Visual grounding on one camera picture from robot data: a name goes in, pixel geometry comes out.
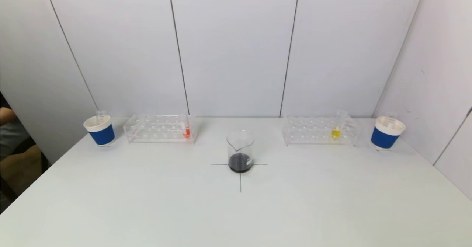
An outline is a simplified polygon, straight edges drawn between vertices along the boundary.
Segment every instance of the dark liquid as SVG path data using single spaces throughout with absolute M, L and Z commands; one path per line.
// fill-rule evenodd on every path
M 253 163 L 251 162 L 249 165 L 246 163 L 249 161 L 249 156 L 243 153 L 236 153 L 229 158 L 228 166 L 229 168 L 234 171 L 235 173 L 245 173 L 248 171 Z

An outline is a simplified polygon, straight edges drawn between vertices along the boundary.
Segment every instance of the yellow liquid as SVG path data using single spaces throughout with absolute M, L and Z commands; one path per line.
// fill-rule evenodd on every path
M 341 128 L 334 126 L 333 129 L 331 130 L 331 136 L 333 137 L 334 140 L 337 140 L 341 137 Z

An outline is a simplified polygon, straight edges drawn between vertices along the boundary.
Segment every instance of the paper cup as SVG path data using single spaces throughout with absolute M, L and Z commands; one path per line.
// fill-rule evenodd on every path
M 381 150 L 388 150 L 398 139 L 406 126 L 399 120 L 386 116 L 378 117 L 372 133 L 371 143 Z
M 109 115 L 103 117 L 104 122 L 97 125 L 97 117 L 93 116 L 84 122 L 84 127 L 92 136 L 98 146 L 106 146 L 115 140 L 115 132 L 111 126 Z

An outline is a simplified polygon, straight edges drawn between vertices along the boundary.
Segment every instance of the tabletop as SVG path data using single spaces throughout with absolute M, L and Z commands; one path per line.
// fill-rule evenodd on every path
M 399 138 L 290 145 L 279 118 L 197 118 L 193 145 L 80 140 L 0 215 L 2 246 L 472 246 L 472 202 Z M 234 173 L 226 134 L 252 131 Z

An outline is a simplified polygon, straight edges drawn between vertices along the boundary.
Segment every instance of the white cup rim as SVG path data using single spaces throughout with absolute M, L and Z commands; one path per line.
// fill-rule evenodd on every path
M 84 127 L 87 128 L 87 129 L 96 129 L 96 128 L 99 128 L 100 126 L 103 126 L 105 125 L 108 121 L 110 121 L 110 116 L 109 115 L 104 115 L 105 117 L 105 120 L 103 121 L 102 124 L 99 124 L 99 125 L 94 125 L 94 126 L 88 126 L 87 124 L 96 124 L 95 121 L 96 121 L 96 116 L 93 116 L 93 117 L 90 117 L 89 119 L 87 119 L 85 122 L 84 122 Z

